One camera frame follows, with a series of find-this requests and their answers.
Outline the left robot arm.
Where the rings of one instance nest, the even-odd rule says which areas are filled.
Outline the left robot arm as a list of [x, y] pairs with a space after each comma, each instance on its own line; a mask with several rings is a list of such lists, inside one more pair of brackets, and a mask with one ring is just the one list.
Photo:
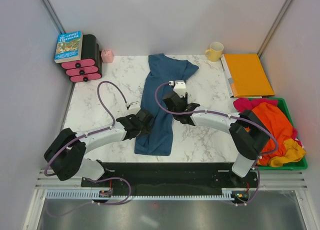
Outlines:
[[74, 176], [106, 186], [110, 175], [102, 163], [85, 159], [85, 155], [104, 145], [131, 140], [151, 132], [154, 117], [146, 109], [116, 119], [112, 124], [89, 131], [74, 132], [63, 129], [44, 153], [44, 159], [59, 180]]

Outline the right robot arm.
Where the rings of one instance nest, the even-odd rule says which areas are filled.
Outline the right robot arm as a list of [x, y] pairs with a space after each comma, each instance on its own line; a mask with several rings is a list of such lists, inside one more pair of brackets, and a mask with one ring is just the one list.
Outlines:
[[262, 156], [269, 140], [274, 142], [275, 150], [278, 148], [276, 138], [251, 110], [232, 114], [207, 110], [200, 104], [188, 103], [187, 97], [180, 97], [174, 91], [167, 93], [162, 100], [166, 110], [180, 123], [213, 128], [231, 135], [238, 151], [229, 174], [233, 186], [242, 186], [247, 181], [249, 170]]

